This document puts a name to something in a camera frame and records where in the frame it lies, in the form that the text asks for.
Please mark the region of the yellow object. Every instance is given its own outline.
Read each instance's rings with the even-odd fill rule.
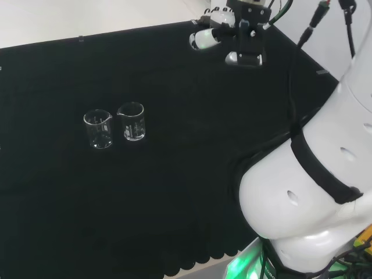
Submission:
[[[357,247],[359,245],[364,244],[367,239],[369,239],[372,235],[372,225],[370,225],[354,242],[354,246]],[[372,246],[366,249],[366,252],[372,255]]]

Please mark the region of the cable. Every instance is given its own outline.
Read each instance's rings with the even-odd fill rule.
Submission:
[[[350,249],[342,254],[340,254],[339,256],[337,257],[334,257],[332,259],[332,261],[329,262],[329,264],[323,268],[322,270],[318,271],[318,272],[315,272],[315,273],[306,273],[306,278],[310,279],[310,278],[314,278],[314,277],[317,277],[317,276],[320,276],[322,275],[324,272],[326,272],[328,269],[331,268],[331,266],[337,262],[338,260],[342,259],[343,257],[345,257],[346,255],[348,254],[351,254],[353,252],[358,252],[358,251],[363,251],[369,247],[371,247],[371,242],[372,241],[372,236],[366,241],[366,243],[364,243],[363,245],[359,245],[357,247],[354,247],[353,249]]]
[[[278,12],[278,14],[276,16],[274,16],[268,23],[266,23],[264,26],[263,26],[263,29],[266,30],[268,29],[270,26],[272,26],[275,22],[277,22],[278,20],[281,19],[282,16],[284,16],[288,10],[290,9],[290,7],[292,6],[293,4],[293,0],[287,0],[287,3],[284,5],[283,9],[280,10]]]
[[[265,253],[265,250],[263,250],[262,267],[261,267],[260,279],[263,279],[263,275],[265,273],[265,267],[266,267],[266,253]]]
[[[355,47],[354,47],[353,34],[352,34],[352,31],[351,31],[352,13],[353,12],[352,12],[351,9],[345,11],[345,21],[346,21],[346,30],[348,32],[348,40],[349,40],[351,57],[354,57],[355,56]]]
[[[330,271],[328,278],[332,279],[332,278],[340,277],[340,276],[343,276],[345,273],[346,273],[346,270]]]
[[[356,2],[355,0],[338,0],[338,2],[341,6],[341,9],[344,11],[346,30],[348,32],[350,53],[351,53],[351,57],[354,57],[355,47],[354,47],[353,34],[351,30],[351,24],[353,23],[352,15],[355,13],[355,10],[356,10]]]
[[[371,266],[372,262],[363,258],[363,251],[357,253],[356,255],[347,255],[344,257],[344,262],[360,264],[361,266]]]
[[[369,278],[372,277],[372,267],[370,266],[358,266],[353,265],[349,269],[345,270],[345,275],[347,279],[354,278],[354,279],[362,279],[362,278]]]
[[[271,6],[273,5],[273,3],[275,2],[275,0],[271,0],[270,4],[267,6],[269,9],[271,9]]]
[[[288,75],[287,75],[287,85],[288,85],[288,116],[291,121],[291,137],[293,138],[298,134],[298,132],[301,130],[301,125],[298,121],[298,114],[296,111],[296,103],[293,98],[292,94],[292,88],[293,88],[293,73],[296,66],[296,60],[298,57],[298,54],[301,51],[301,48],[303,45],[309,40],[311,35],[313,34],[313,30],[318,26],[318,24],[321,22],[323,17],[327,14],[329,11],[330,6],[329,2],[327,1],[320,1],[319,5],[314,12],[314,15],[310,21],[309,27],[303,32],[303,34],[300,37],[300,40],[297,44],[296,50],[292,56],[291,63],[288,69]]]
[[[339,264],[342,264],[343,266],[346,266],[346,267],[350,267],[350,266],[351,266],[351,264],[349,264],[349,263],[345,263],[345,262],[343,262],[342,260],[337,260],[337,262],[338,262]]]

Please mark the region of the black fabric surface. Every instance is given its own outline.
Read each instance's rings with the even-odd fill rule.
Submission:
[[[267,33],[264,69],[229,67],[232,42],[188,45],[190,22],[0,50],[2,279],[162,278],[255,237],[227,195],[227,162],[287,128],[294,45]],[[301,115],[336,81],[301,54]],[[146,138],[89,147],[84,114],[145,107]]]

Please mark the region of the white plastic casing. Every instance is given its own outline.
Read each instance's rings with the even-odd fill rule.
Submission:
[[[210,21],[218,25],[227,24],[230,27],[235,26],[235,15],[232,12],[223,12],[221,10],[215,10],[210,15]]]
[[[303,129],[320,163],[363,197],[339,205],[298,163],[287,141],[245,173],[243,214],[283,264],[319,271],[372,223],[372,28],[326,104]]]
[[[196,34],[191,34],[190,36],[190,44],[192,45],[192,42],[195,41],[197,47],[200,50],[211,48],[215,45],[218,45],[220,42],[218,42],[214,36],[212,35],[213,28],[202,30],[197,32]]]

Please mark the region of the empty glass beaker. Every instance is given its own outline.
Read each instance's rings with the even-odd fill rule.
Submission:
[[[125,103],[117,111],[123,124],[124,137],[129,141],[139,141],[145,136],[145,110],[140,103]]]
[[[112,145],[111,121],[112,115],[102,109],[91,110],[84,115],[91,147],[103,149]]]

